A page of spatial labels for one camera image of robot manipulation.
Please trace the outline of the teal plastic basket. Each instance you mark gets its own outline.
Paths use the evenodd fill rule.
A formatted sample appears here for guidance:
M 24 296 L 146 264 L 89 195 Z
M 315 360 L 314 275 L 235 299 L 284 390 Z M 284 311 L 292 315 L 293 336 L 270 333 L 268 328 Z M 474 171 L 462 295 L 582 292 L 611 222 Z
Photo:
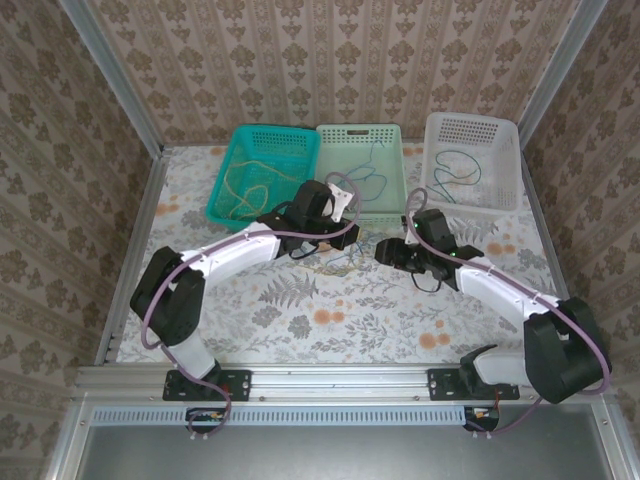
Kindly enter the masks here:
M 314 178 L 320 135 L 310 129 L 247 124 L 233 133 L 205 217 L 237 232 L 293 199 Z

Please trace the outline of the mint green plastic basket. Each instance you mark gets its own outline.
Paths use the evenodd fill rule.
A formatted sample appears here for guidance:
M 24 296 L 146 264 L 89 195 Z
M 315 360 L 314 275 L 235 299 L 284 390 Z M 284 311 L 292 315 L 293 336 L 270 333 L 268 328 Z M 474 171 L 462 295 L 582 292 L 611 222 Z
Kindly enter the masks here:
M 321 138 L 315 178 L 331 172 L 342 189 L 348 180 L 358 187 L 362 198 L 358 224 L 375 229 L 399 228 L 404 214 L 407 187 L 400 127 L 396 124 L 320 125 Z

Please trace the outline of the floral patterned tablecloth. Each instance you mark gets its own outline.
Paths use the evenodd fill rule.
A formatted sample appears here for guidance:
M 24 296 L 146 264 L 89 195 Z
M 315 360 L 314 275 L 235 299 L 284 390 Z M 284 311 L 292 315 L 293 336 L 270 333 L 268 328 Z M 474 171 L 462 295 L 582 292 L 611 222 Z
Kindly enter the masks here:
M 188 251 L 229 232 L 204 209 L 226 147 L 172 147 L 137 280 L 163 246 Z M 520 213 L 495 221 L 449 217 L 458 244 L 472 244 L 506 273 L 557 296 L 525 192 Z M 344 251 L 322 245 L 207 287 L 199 332 L 220 363 L 449 363 L 488 344 L 519 349 L 522 327 L 443 285 L 420 291 L 409 274 L 374 260 L 376 244 L 402 228 L 366 230 Z

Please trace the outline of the white plastic basket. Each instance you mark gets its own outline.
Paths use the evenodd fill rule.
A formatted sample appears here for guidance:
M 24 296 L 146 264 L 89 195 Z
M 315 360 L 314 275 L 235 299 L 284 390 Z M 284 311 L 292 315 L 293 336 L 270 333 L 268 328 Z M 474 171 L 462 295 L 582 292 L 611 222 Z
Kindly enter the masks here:
M 420 186 L 445 214 L 497 220 L 522 206 L 516 125 L 490 116 L 436 112 L 428 116 Z

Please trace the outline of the grey metal panel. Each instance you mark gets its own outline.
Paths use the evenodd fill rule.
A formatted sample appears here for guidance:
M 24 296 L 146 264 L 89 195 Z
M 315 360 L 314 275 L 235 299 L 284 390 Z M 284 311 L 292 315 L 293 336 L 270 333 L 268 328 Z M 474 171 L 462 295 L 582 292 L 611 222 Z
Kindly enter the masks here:
M 543 406 L 511 431 L 474 434 L 426 405 L 245 404 L 207 438 L 184 410 L 84 400 L 63 423 L 45 480 L 640 480 L 608 400 Z

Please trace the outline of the aluminium frame rail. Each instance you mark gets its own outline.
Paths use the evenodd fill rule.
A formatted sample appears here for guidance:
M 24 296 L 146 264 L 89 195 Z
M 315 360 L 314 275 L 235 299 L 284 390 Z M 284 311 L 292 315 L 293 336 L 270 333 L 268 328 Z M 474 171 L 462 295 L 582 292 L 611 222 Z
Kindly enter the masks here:
M 118 282 L 114 290 L 101 341 L 94 360 L 95 366 L 104 366 L 117 359 L 122 332 L 129 316 L 129 301 L 136 286 L 146 250 L 155 210 L 164 186 L 172 147 L 163 146 L 154 159 L 139 206 L 136 221 Z
M 426 404 L 436 364 L 229 364 L 251 372 L 252 404 Z M 168 363 L 115 363 L 82 367 L 76 395 L 107 403 L 161 402 Z
M 533 217 L 536 221 L 538 234 L 543 246 L 544 253 L 546 255 L 556 294 L 561 299 L 569 299 L 571 297 L 571 294 L 567 287 L 562 268 L 549 232 L 549 228 L 545 220 L 544 212 L 540 204 L 537 191 L 523 151 L 520 152 L 520 163 L 524 189 L 528 197 Z

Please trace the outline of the aluminium frame post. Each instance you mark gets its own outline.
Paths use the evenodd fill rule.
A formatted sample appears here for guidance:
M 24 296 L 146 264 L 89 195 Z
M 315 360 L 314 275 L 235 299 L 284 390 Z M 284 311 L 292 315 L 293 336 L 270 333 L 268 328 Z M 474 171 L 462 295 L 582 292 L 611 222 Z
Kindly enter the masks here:
M 559 91 L 580 50 L 603 13 L 608 0 L 580 0 L 518 123 L 525 148 Z
M 86 0 L 60 0 L 60 3 L 145 148 L 153 158 L 159 158 L 164 144 L 161 134 L 127 78 L 123 63 L 117 58 L 89 4 Z

